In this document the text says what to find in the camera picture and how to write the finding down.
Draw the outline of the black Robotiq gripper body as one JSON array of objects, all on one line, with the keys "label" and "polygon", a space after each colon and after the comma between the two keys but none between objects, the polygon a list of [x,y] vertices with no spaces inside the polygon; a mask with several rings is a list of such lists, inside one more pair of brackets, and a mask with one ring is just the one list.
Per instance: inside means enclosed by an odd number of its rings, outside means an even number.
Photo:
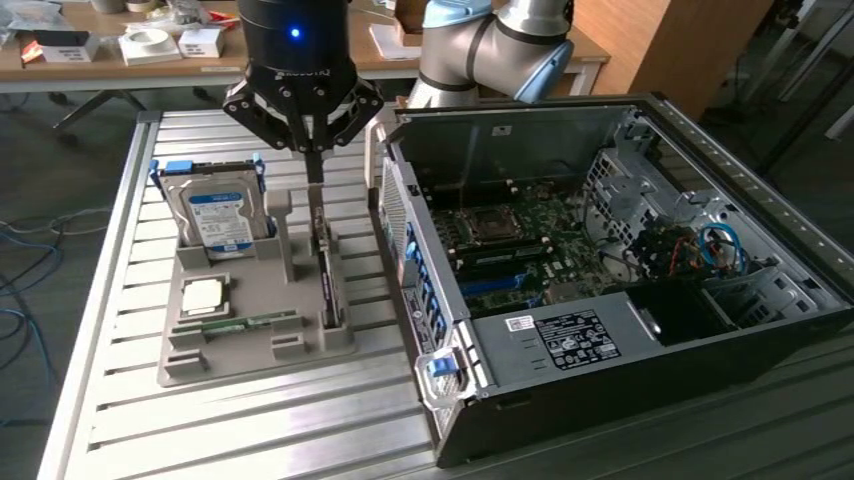
[{"label": "black Robotiq gripper body", "polygon": [[302,116],[329,112],[358,78],[349,42],[347,1],[241,1],[246,80],[278,107]]}]

